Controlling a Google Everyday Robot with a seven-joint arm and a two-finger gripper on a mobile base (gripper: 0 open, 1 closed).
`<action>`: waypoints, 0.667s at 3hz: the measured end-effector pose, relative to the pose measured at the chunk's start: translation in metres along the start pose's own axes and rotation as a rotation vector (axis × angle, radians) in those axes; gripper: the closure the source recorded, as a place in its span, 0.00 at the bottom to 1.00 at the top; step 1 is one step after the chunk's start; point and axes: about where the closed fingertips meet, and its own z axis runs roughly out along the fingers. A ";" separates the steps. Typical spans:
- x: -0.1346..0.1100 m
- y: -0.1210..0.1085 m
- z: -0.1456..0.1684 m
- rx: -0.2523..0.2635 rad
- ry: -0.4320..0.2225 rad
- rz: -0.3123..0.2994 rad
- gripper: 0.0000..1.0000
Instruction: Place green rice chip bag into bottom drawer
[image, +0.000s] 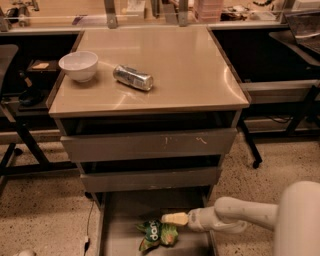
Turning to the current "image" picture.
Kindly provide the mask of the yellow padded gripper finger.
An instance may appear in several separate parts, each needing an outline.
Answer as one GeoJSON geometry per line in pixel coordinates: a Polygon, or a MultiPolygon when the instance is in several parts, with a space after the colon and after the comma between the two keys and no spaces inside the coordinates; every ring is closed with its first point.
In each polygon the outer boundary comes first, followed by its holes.
{"type": "Polygon", "coordinates": [[[161,217],[161,222],[176,226],[185,226],[188,223],[188,215],[184,212],[164,214],[161,217]]]}

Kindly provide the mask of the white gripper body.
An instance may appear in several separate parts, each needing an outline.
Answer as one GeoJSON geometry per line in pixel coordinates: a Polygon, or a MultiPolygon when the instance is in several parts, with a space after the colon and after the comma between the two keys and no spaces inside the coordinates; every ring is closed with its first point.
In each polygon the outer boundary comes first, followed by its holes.
{"type": "Polygon", "coordinates": [[[214,208],[197,208],[188,213],[187,226],[192,231],[203,232],[213,229],[214,225],[214,208]]]}

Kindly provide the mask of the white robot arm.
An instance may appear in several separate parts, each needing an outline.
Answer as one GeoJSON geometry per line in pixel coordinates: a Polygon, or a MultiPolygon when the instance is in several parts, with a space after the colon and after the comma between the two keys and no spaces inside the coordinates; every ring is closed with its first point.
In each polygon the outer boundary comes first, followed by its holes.
{"type": "Polygon", "coordinates": [[[296,182],[277,204],[221,197],[210,207],[165,214],[161,221],[192,231],[229,234],[252,223],[274,232],[273,256],[320,256],[320,184],[296,182]]]}

